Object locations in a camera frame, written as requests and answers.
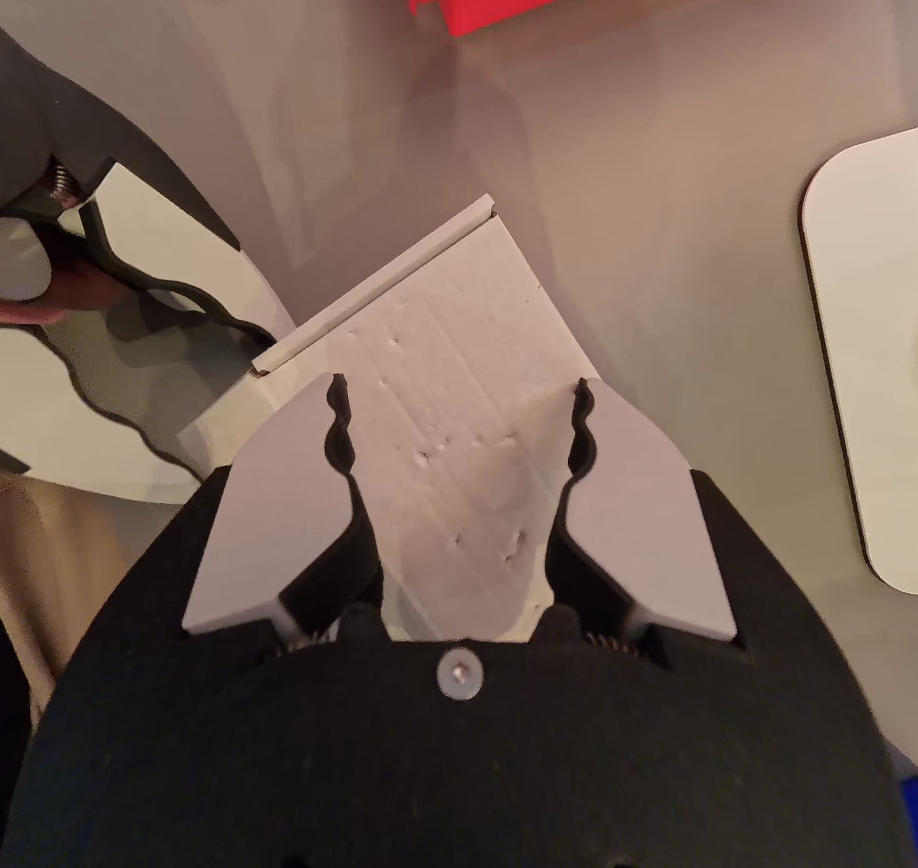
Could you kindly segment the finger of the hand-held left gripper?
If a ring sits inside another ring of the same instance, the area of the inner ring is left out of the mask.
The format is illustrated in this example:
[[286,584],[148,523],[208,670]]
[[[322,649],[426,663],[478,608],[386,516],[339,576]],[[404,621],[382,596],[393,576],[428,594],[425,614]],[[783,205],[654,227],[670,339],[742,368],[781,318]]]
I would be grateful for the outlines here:
[[159,291],[267,347],[292,317],[249,257],[121,163],[77,214],[100,268],[139,291]]
[[66,487],[198,487],[164,454],[171,410],[195,381],[167,336],[124,341],[106,322],[66,322],[52,338],[2,326],[2,453],[32,479]]

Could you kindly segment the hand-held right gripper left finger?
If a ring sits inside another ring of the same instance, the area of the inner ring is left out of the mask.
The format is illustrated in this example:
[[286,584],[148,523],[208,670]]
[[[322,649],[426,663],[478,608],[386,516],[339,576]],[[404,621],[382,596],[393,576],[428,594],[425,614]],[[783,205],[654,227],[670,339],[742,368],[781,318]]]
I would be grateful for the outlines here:
[[266,620],[280,638],[329,630],[353,603],[379,607],[382,563],[352,467],[350,401],[322,373],[243,444],[228,468],[183,629]]

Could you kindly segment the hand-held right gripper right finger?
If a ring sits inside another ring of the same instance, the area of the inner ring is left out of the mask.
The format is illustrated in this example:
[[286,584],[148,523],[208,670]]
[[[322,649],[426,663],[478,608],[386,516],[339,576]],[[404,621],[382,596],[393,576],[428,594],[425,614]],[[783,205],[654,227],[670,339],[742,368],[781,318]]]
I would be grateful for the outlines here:
[[599,378],[579,381],[571,425],[545,551],[555,604],[597,639],[640,642],[664,627],[732,642],[738,627],[678,448]]

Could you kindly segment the white cardboard box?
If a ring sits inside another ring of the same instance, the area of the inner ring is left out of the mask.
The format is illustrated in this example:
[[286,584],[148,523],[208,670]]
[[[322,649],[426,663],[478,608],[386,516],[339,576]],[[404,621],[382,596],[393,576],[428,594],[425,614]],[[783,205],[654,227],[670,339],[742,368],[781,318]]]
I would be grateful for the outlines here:
[[596,370],[489,195],[254,361],[179,434],[200,472],[325,371],[344,376],[353,474],[394,638],[525,641]]

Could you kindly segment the person's dark clothing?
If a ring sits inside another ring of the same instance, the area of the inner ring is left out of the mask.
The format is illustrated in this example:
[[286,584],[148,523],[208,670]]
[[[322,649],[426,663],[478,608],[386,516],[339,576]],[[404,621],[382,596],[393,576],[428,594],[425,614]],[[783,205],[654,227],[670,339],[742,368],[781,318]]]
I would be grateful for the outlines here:
[[1,624],[1,737],[11,749],[23,749],[31,730],[31,693],[22,665]]

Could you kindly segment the white rounded board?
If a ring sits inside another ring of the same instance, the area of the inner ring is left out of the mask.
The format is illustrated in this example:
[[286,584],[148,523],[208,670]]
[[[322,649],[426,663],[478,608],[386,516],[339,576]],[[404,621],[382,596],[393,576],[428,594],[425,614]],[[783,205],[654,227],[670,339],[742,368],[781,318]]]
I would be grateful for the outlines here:
[[866,563],[917,593],[917,129],[813,175],[799,226]]

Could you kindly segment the blue block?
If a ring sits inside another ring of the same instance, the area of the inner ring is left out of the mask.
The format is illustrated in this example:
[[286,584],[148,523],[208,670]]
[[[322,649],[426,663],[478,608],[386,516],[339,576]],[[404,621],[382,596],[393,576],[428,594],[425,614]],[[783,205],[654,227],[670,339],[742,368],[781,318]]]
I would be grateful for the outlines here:
[[909,761],[896,776],[896,787],[907,816],[912,853],[917,858],[917,766]]

